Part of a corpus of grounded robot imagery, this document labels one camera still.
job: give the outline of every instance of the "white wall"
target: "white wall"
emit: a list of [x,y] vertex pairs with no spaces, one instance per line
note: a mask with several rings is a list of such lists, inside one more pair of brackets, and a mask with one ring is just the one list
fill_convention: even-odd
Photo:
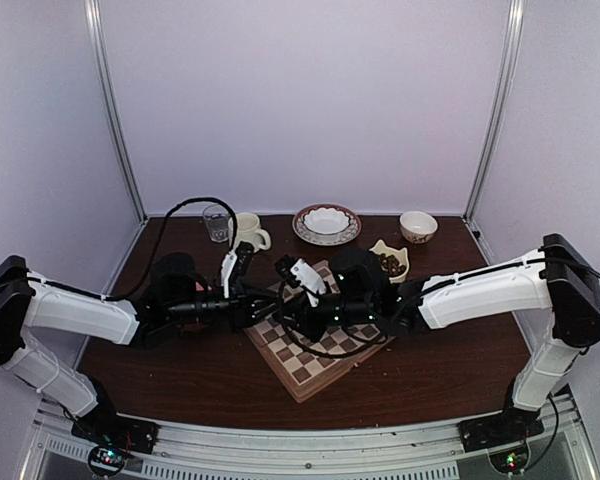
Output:
[[[527,3],[477,221],[497,260],[560,232],[600,270],[600,1]],[[546,316],[528,320],[537,338]],[[600,344],[577,362],[570,383],[600,462]]]
[[[104,287],[137,228],[105,118],[84,3],[0,2],[0,263]],[[45,338],[69,361],[82,341]],[[0,371],[0,480],[38,401]]]
[[149,213],[460,213],[507,0],[115,0],[102,17]]

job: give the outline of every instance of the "chessboard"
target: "chessboard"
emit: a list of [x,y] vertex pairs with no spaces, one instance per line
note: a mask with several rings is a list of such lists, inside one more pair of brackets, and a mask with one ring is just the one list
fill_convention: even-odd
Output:
[[[314,265],[313,268],[331,287],[332,292],[338,292],[337,284],[326,260]],[[283,298],[286,301],[300,292],[300,289],[292,289],[287,286],[283,292]],[[355,325],[347,331],[363,340],[371,340],[379,333],[378,329],[371,324]],[[273,316],[267,317],[254,327],[246,329],[245,332],[298,403],[304,402],[335,382],[393,340],[393,337],[389,337],[386,342],[373,345],[352,357],[332,359],[317,357],[292,343]],[[362,342],[351,338],[339,327],[329,327],[318,343],[312,343],[299,333],[296,333],[296,337],[302,344],[319,352],[330,354],[351,352],[363,345]]]

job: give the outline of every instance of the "white dish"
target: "white dish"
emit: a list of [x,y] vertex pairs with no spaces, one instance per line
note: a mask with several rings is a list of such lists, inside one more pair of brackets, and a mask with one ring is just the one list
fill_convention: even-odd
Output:
[[400,232],[411,243],[426,243],[438,230],[438,222],[428,213],[412,211],[400,215]]
[[342,232],[349,226],[349,218],[336,208],[321,207],[311,210],[304,217],[305,226],[320,235],[333,235]]
[[293,218],[293,231],[305,242],[323,247],[344,245],[356,238],[362,222],[348,208],[338,205],[311,205]]

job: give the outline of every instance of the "wooden table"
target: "wooden table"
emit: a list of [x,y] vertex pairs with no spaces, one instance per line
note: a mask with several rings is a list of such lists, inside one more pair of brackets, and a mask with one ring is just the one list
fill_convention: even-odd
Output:
[[[438,219],[425,245],[408,245],[410,278],[484,265],[459,218]],[[354,244],[368,248],[379,238],[407,245],[396,217],[362,217]],[[135,283],[145,268],[160,220],[151,220],[132,252],[116,291]],[[315,263],[337,248],[297,238],[290,216],[262,218],[273,247],[256,254],[247,276],[266,287],[278,281],[273,264],[284,253]],[[184,251],[213,278],[226,244],[213,244],[199,218],[174,218],[159,256]],[[510,314],[472,320],[427,335],[402,337],[308,401],[298,404],[243,333],[226,327],[136,351],[92,339],[80,370],[104,383],[127,414],[202,425],[267,429],[330,429],[403,425],[457,418],[500,409],[511,379],[528,350]]]

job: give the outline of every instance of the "coffee mug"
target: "coffee mug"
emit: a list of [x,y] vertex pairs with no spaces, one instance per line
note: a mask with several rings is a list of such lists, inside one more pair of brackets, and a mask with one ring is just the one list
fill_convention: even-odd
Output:
[[[269,250],[271,248],[271,236],[269,232],[260,228],[260,218],[255,213],[238,213],[238,233],[236,235],[237,247],[240,242],[248,242],[253,245],[253,251]],[[233,236],[233,221],[229,220],[229,237]]]

